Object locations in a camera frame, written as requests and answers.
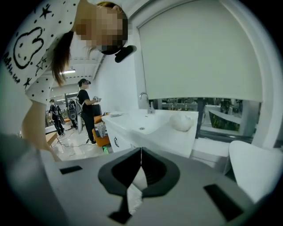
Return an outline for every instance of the faucet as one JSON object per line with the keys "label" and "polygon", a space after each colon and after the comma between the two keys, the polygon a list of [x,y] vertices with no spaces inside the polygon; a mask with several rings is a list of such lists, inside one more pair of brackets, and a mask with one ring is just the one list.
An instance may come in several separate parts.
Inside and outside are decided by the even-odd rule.
{"label": "faucet", "polygon": [[150,105],[149,105],[149,96],[147,95],[147,93],[146,92],[142,92],[140,94],[140,96],[139,96],[139,99],[141,100],[143,95],[146,95],[146,101],[147,101],[147,106],[148,106],[147,113],[148,114],[154,114],[155,113],[155,109],[153,107],[153,102],[151,102]]}

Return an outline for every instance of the ceiling light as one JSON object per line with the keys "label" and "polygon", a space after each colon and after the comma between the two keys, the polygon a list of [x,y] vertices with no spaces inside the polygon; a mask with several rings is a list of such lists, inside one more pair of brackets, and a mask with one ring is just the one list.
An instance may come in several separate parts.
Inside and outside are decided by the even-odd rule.
{"label": "ceiling light", "polygon": [[67,70],[67,71],[64,71],[63,74],[69,74],[69,73],[75,73],[76,70]]}

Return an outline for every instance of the white roller blind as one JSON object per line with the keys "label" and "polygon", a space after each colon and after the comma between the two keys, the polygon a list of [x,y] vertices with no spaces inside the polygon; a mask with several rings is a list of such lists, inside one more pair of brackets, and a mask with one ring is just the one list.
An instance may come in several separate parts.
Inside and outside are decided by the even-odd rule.
{"label": "white roller blind", "polygon": [[150,99],[262,101],[260,69],[252,45],[218,1],[200,0],[172,8],[139,31]]}

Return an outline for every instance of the cabinet door handle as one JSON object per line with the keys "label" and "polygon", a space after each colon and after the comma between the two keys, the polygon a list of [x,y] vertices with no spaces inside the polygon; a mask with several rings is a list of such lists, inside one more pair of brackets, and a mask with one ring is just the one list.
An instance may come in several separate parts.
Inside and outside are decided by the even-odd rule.
{"label": "cabinet door handle", "polygon": [[115,142],[115,145],[116,145],[117,147],[119,147],[119,145],[117,144],[117,138],[116,138],[116,137],[114,138],[114,142]]}

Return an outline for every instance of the black cartoon drawing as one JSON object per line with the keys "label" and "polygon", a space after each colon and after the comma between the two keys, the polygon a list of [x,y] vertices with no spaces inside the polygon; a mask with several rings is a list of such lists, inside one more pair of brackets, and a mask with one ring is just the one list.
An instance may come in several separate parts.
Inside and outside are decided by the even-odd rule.
{"label": "black cartoon drawing", "polygon": [[25,89],[27,89],[27,86],[30,85],[30,81],[31,81],[31,78],[27,78],[27,82],[24,84]]}
{"label": "black cartoon drawing", "polygon": [[14,61],[18,68],[25,69],[44,44],[42,38],[42,28],[36,27],[30,32],[20,35],[14,46]]}
{"label": "black cartoon drawing", "polygon": [[51,12],[52,12],[52,11],[49,11],[49,10],[48,10],[49,7],[50,7],[49,4],[46,5],[46,9],[45,9],[44,7],[42,7],[42,14],[41,14],[40,17],[44,16],[44,19],[46,19],[46,15],[47,15],[48,13],[51,13]]}
{"label": "black cartoon drawing", "polygon": [[36,65],[36,66],[37,66],[37,69],[36,69],[36,74],[35,74],[35,76],[37,75],[37,72],[39,71],[39,69],[43,70],[43,63],[44,63],[45,60],[46,60],[46,58],[41,57],[40,61],[39,61],[38,64]]}
{"label": "black cartoon drawing", "polygon": [[12,67],[12,64],[11,64],[12,58],[9,57],[9,52],[7,52],[7,53],[4,54],[3,60],[4,60],[4,63],[5,63],[5,66],[6,66],[7,69],[9,70],[10,75],[13,77],[14,81],[18,84],[21,80],[18,79],[18,77],[16,76],[16,74],[13,75],[13,71],[12,71],[13,67]]}

